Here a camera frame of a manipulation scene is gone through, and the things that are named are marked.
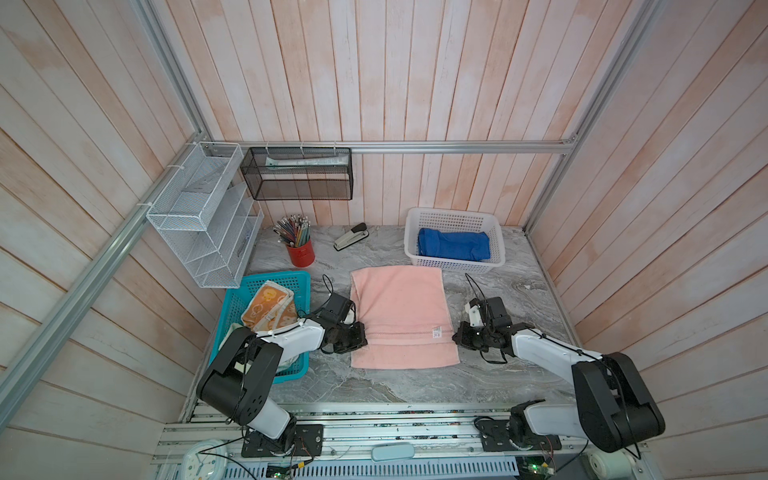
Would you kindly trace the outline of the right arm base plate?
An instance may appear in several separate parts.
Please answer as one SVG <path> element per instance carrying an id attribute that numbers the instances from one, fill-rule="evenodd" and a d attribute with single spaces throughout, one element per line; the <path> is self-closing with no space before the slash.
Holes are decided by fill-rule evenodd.
<path id="1" fill-rule="evenodd" d="M 556 435 L 534 433 L 524 419 L 512 416 L 506 420 L 497 420 L 488 416 L 476 417 L 473 425 L 480 435 L 485 452 L 556 451 L 562 448 L 562 442 Z"/>

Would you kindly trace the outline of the pink towel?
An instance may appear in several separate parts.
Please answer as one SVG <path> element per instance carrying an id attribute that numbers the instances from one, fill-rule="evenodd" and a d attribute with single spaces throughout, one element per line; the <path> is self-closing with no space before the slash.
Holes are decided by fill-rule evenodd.
<path id="1" fill-rule="evenodd" d="M 365 370 L 421 370 L 460 363 L 442 271 L 397 265 L 350 274 L 351 300 L 367 345 L 351 354 Z"/>

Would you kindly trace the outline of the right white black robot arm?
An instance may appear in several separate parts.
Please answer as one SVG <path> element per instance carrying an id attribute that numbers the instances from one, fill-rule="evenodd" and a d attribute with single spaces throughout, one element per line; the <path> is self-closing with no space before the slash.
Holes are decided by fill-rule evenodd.
<path id="1" fill-rule="evenodd" d="M 453 336 L 458 346 L 480 355 L 496 349 L 500 365 L 511 357 L 532 362 L 570 383 L 575 394 L 568 404 L 523 402 L 506 421 L 476 418 L 484 450 L 558 449 L 562 438 L 576 437 L 613 453 L 665 432 L 665 419 L 629 356 L 583 350 L 515 323 L 499 297 L 475 298 L 465 310 L 468 318 Z"/>

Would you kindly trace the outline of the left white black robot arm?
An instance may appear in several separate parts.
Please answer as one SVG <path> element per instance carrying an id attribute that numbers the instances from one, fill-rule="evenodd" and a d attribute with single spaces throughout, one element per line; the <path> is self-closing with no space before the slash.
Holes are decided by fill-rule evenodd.
<path id="1" fill-rule="evenodd" d="M 197 385 L 197 397 L 228 420 L 271 441 L 291 438 L 295 417 L 269 398 L 279 364 L 306 352 L 342 354 L 367 345 L 356 304 L 332 293 L 316 310 L 275 332 L 239 328 Z"/>

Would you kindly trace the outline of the blue towel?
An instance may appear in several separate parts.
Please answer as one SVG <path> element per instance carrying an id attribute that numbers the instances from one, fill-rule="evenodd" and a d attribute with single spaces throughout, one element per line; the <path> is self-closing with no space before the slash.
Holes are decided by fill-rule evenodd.
<path id="1" fill-rule="evenodd" d="M 481 262 L 492 257 L 490 239 L 484 232 L 443 233 L 421 228 L 417 237 L 421 256 Z"/>

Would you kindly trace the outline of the white plastic basket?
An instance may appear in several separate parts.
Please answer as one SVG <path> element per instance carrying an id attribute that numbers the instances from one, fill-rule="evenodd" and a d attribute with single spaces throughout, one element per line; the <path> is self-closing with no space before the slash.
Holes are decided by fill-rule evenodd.
<path id="1" fill-rule="evenodd" d="M 442 234 L 484 234 L 488 238 L 490 256 L 482 260 L 464 260 L 422 254 L 419 248 L 419 232 L 422 229 Z M 501 267 L 506 261 L 501 226 L 495 216 L 486 213 L 412 208 L 406 219 L 404 245 L 405 253 L 414 265 L 446 271 L 482 274 Z"/>

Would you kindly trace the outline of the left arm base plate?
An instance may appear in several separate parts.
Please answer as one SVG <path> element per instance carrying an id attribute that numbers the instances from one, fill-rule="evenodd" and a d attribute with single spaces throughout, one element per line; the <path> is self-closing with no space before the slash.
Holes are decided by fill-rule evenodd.
<path id="1" fill-rule="evenodd" d="M 245 436 L 241 450 L 244 458 L 271 458 L 319 456 L 322 452 L 324 426 L 322 424 L 290 423 L 278 439 L 250 430 Z"/>

